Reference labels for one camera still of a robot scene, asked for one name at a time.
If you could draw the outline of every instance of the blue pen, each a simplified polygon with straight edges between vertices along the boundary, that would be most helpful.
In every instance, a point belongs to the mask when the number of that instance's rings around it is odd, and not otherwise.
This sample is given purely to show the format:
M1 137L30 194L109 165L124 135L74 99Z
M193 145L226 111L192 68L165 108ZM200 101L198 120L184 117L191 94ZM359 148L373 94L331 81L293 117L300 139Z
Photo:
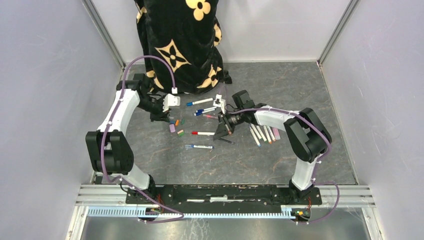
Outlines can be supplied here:
M199 109L199 110L196 110L196 113L202 113L204 111L215 110L216 108L217 108L216 106L213 106L213 107L208 107L205 109Z

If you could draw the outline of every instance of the marble-patterned floor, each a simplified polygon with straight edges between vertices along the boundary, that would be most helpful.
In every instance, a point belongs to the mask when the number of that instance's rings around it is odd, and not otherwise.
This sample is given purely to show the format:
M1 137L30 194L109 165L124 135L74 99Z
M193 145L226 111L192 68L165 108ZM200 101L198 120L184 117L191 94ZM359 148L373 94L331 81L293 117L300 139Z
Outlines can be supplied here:
M136 109L128 125L126 138L134 152L136 165L153 176L157 184L288 184L296 156L289 140L280 131L281 140L273 144L262 142L257 147L247 124L236 126L226 139L228 144L212 141L211 137L191 135L192 131L215 132L218 121L193 116L195 110L210 107L211 103L187 107L186 103L214 97L217 93L234 104L231 96L247 90L251 99L285 110L315 110L332 136L332 153L323 159L317 170L317 182L335 181L354 184L355 179L341 136L336 115L325 82L315 62L257 62L224 65L233 84L219 84L203 95L182 95L181 106L173 107L171 116L185 119L177 131L170 133L169 124L150 122L149 113ZM143 73L136 65L130 70ZM215 149L186 149L186 144L213 145Z

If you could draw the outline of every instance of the black fabric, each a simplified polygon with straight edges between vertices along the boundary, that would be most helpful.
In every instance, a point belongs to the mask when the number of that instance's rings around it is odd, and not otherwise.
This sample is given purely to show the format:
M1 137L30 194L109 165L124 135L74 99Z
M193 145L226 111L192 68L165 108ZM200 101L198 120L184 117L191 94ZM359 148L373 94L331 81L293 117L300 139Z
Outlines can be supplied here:
M135 0L137 31L144 55L164 59L172 68L179 92L200 94L218 82L231 83L216 46L222 34L215 17L218 0ZM155 88L171 92L166 66L145 60Z

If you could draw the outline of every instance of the wire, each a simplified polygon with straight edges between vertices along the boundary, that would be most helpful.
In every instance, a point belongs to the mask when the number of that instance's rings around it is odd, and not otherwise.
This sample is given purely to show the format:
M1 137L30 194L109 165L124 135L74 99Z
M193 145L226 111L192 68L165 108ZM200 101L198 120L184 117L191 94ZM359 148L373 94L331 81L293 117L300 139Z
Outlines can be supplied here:
M310 123L304 117L300 116L299 114L297 114L295 112L287 111L287 110L283 110L283 109L278 109L278 108L272 108L272 107L262 107L262 108L246 108L246 109L242 109L242 110L238 110L238 111L233 111L233 112L228 111L228 113L234 115L234 114L240 114L240 113L244 113L244 112L248 112L248 111L271 111L271 112L277 112L277 113L280 113L280 114L287 114L287 115L294 116L294 117L298 118L299 120L301 120L302 122L304 122L306 125L308 125L310 127L311 130L313 130L314 132L316 132L316 134L318 134L322 138L322 140L325 142L325 144L327 145L327 151L324 152L324 154L322 154L320 157L318 157L317 161L323 159L332 150L332 146L331 146L329 140L326 138L326 136L324 136L324 134L322 132L320 132L312 123ZM335 189L337 190L337 198L335 200L335 203L334 203L333 208L330 210L329 213L327 213L327 215L325 215L325 216L323 216L321 218L318 218L318 219L309 221L309 222L296 222L297 224L312 224L312 223L317 223L317 222L320 222L320 221L322 221L324 219L327 219L331 214L333 214L333 212L337 208L337 205L339 204L339 200L340 200L340 189L339 189L339 186L334 181L327 181L327 182L316 183L315 182L316 172L317 172L317 167L315 167L314 170L313 170L313 172L312 172L312 177L311 177L311 180L310 180L312 182L312 184L315 185L315 186L323 186L323 185L328 185L328 184L334 185L335 186Z
M119 186L120 186L120 189L122 189L122 191L124 191L124 192L128 193L128 191L127 191L127 190L125 190L125 189L122 187L122 181L119 183Z
M167 64L166 61L164 61L163 59L157 57L157 56L152 56L152 55L144 55L144 56L139 56L136 59L132 60L125 68L124 72L123 72L123 79L122 79L122 87L121 87L121 93L119 98L122 99L124 97L124 93L125 93L125 82L127 80L127 75L128 72L131 68L131 66L137 62L140 59L145 59L145 58L151 58L151 59L156 59L159 60L161 63L163 63L169 70L169 73L171 75L171 79L172 79L172 86L175 88L175 78L174 78L174 73L172 72L171 67ZM109 128L111 126L112 120L114 119L115 114L118 111L119 106L121 105L121 101L117 101L114 109L112 110L112 113L110 114L110 117L108 119L108 124L106 124L106 127L104 129L103 132L103 136L101 137L101 145L100 145L100 162L101 162L101 170L103 172L103 178L105 178L109 183L113 183L116 180L120 180L121 182L124 182L125 184L127 184L131 189L136 190L137 192L139 192L141 195L143 195L146 199L148 199L149 201L151 201L152 203L159 205L160 207L171 211L173 213L179 214L181 216L179 217L175 217L175 218L170 218L170 219L165 219L165 220L159 220L159 221L144 221L144 223L147 224L160 224L160 223L168 223L168 222L173 222L173 221L177 221L180 219L184 218L184 214L180 211L177 211L175 209L172 209L170 207L167 207L159 202L157 202L156 200L154 200L153 198L151 198L150 196L148 196L144 191L142 191L141 189L139 189L138 187L134 186L133 184L131 184L129 181L127 181L125 178L123 178L122 176L117 176L114 177L113 179L110 179L108 176L108 171L106 170L106 163L105 163L105 142L106 142L106 135L109 132Z

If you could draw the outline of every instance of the metal frame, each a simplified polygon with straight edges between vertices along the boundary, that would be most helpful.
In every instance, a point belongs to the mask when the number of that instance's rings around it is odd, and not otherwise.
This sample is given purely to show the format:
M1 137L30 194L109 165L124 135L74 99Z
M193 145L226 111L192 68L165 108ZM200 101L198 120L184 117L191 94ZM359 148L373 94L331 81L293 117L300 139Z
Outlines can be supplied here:
M376 205L371 190L366 185L340 185L340 199L337 208L361 208L365 217L366 226L372 240L384 239ZM312 208L331 208L336 201L337 190L335 186L319 186L322 205L313 205ZM66 235L66 240L81 239L87 216L90 217L146 217L147 208L157 207L155 204L126 204L127 194L119 185L93 185L83 184L78 193L72 220ZM261 219L290 219L292 208L305 208L306 205L281 205L281 213L245 213L245 214L189 214L186 218L261 218ZM174 218L178 215L166 213L160 218Z
M101 37L103 38L104 42L109 47L113 58L115 59L116 63L124 69L126 66L126 63L124 59L122 58L117 46L115 45L114 41L112 40L111 35L108 32L108 29L105 26L105 23L103 23L102 18L99 15L99 12L97 11L94 3L92 0L82 0L82 3L84 4L85 8L87 9L88 14L90 15L91 19L93 20L95 26L97 27L98 31L100 32Z
M329 55L331 49L333 48L334 44L336 43L337 39L340 36L340 33L345 28L346 23L348 22L349 18L351 17L353 11L355 10L356 6L358 5L360 0L350 0L349 4L346 7L346 10L344 10L343 15L340 18L340 21L338 22L337 26L335 27L330 39L327 42L327 45L324 48L324 51L321 53L321 56L318 58L318 64L322 65L323 62L326 60L327 56Z

